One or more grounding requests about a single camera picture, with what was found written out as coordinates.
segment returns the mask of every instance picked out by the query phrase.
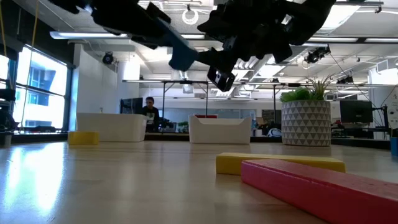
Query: yellow block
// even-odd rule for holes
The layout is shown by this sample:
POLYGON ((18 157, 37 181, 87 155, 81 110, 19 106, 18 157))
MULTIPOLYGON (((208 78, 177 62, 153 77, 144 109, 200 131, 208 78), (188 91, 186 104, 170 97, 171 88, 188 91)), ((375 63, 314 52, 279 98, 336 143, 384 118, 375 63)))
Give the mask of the yellow block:
POLYGON ((331 157, 285 156, 224 152, 220 155, 217 155, 216 158, 217 174, 241 175, 242 161, 251 159, 280 159, 283 161, 296 162, 298 164, 313 167, 346 172, 344 162, 331 157))
POLYGON ((94 131, 70 131, 68 133, 69 145, 98 144, 99 134, 94 131))

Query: computer monitor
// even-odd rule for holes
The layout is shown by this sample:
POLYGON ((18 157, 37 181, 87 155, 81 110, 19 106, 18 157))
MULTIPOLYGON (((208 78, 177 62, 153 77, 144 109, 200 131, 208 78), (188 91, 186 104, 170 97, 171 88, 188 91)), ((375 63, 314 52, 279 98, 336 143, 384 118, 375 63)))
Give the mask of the computer monitor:
POLYGON ((341 100, 340 115, 342 123, 372 123, 372 102, 361 100, 341 100))
POLYGON ((121 114, 141 114, 143 98, 124 99, 120 101, 121 114))

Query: geometric patterned planter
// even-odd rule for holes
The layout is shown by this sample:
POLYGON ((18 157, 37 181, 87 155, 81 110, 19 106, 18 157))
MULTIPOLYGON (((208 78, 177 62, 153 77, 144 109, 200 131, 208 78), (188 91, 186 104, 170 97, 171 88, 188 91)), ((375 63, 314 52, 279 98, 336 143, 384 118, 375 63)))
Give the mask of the geometric patterned planter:
POLYGON ((330 146, 330 102, 297 100, 282 104, 282 141, 294 146, 330 146))

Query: red block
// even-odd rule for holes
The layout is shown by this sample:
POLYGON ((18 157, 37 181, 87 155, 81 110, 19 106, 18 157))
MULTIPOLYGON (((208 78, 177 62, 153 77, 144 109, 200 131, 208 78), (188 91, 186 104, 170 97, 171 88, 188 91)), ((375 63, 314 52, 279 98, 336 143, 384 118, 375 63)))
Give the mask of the red block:
POLYGON ((243 161, 242 181, 330 223, 398 223, 398 184, 273 159, 243 161))

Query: person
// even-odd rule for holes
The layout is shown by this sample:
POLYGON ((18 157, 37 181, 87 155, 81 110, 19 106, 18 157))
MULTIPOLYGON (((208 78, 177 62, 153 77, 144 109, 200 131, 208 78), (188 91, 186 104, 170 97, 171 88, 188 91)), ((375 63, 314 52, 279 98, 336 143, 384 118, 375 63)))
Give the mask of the person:
POLYGON ((147 116, 147 132, 157 132, 159 128, 159 110, 154 104, 155 99, 149 96, 146 98, 146 106, 142 109, 142 114, 147 116))

